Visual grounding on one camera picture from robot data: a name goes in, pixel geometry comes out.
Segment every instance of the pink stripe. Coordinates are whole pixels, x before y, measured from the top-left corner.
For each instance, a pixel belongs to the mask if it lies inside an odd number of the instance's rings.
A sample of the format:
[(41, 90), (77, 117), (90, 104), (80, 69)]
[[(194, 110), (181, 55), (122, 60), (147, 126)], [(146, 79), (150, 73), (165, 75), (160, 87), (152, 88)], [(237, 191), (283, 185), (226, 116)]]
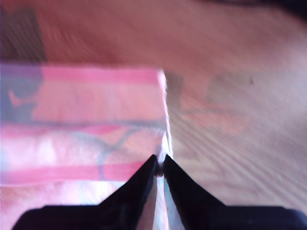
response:
[[(144, 164), (143, 161), (102, 165), (103, 179), (127, 181)], [(1, 185), (28, 185), (59, 180), (100, 180), (98, 167), (69, 166), (1, 172)]]
[(61, 81), (99, 81), (105, 83), (147, 83), (159, 85), (158, 73), (154, 69), (99, 69), (41, 67), (44, 78)]
[(124, 128), (124, 126), (114, 125), (95, 125), (95, 126), (26, 126), (14, 123), (1, 124), (1, 138), (17, 138), (20, 136), (40, 135), (49, 132), (65, 130), (67, 132), (84, 132), (92, 135), (105, 134), (116, 129)]

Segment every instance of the wood grain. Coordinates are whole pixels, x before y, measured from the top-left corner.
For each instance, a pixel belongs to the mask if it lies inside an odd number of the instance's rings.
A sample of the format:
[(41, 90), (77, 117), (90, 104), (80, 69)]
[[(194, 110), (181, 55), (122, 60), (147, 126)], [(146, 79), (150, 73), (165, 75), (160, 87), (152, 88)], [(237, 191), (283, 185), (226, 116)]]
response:
[(307, 24), (196, 0), (2, 1), (30, 7), (51, 63), (167, 70), (175, 160), (227, 204), (307, 213)]

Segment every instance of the pink towel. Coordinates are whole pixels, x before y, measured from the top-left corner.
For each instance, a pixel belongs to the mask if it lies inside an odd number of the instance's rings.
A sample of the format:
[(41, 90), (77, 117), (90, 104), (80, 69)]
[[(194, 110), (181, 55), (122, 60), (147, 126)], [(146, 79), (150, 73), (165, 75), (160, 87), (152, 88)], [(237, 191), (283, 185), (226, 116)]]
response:
[[(161, 70), (2, 64), (1, 229), (31, 208), (100, 203), (171, 154), (168, 131)], [(150, 197), (140, 229), (167, 229), (163, 178)]]

